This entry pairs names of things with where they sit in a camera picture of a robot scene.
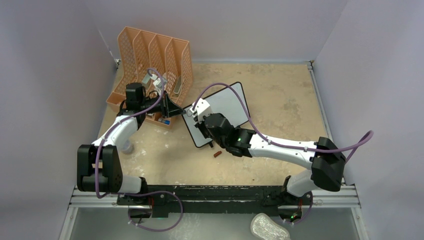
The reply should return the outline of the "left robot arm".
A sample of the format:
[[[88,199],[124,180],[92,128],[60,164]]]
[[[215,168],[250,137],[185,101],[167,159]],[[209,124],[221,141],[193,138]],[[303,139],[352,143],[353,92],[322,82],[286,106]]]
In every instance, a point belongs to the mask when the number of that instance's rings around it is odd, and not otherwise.
[[[143,177],[124,175],[119,151],[129,143],[147,114],[160,113],[164,117],[185,114],[185,110],[174,103],[167,92],[149,97],[141,83],[126,86],[126,99],[120,104],[113,125],[91,144],[82,144],[77,150],[77,188],[81,192],[129,194],[138,205],[149,199],[146,180]]]

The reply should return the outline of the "black framed whiteboard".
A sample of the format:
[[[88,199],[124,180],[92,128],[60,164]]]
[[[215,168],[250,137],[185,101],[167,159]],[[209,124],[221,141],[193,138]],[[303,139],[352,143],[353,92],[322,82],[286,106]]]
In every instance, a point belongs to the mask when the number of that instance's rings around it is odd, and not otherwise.
[[[248,122],[248,118],[240,104],[240,101],[230,89],[224,88],[202,98],[206,100],[213,113],[223,114],[234,126],[240,126]],[[195,147],[201,148],[210,144],[213,140],[205,138],[201,131],[195,127],[195,121],[191,113],[192,105],[184,107],[186,113],[182,116]]]

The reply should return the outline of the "brown marker cap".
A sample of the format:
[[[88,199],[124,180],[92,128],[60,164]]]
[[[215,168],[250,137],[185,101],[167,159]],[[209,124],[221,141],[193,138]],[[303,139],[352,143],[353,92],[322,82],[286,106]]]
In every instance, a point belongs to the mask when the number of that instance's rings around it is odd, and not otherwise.
[[[217,158],[221,154],[222,154],[222,151],[217,151],[216,153],[213,154],[213,157]]]

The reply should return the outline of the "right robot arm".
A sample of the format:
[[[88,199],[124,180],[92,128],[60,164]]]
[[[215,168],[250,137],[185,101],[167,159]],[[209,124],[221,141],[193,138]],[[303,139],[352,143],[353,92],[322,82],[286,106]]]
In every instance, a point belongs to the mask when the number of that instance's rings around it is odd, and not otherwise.
[[[341,189],[346,157],[327,137],[320,137],[316,142],[296,142],[294,148],[289,148],[274,145],[275,137],[261,137],[255,130],[234,127],[221,113],[195,115],[193,120],[205,138],[212,139],[233,156],[269,158],[303,167],[304,171],[285,179],[280,191],[282,200],[288,204],[315,189],[330,192]]]

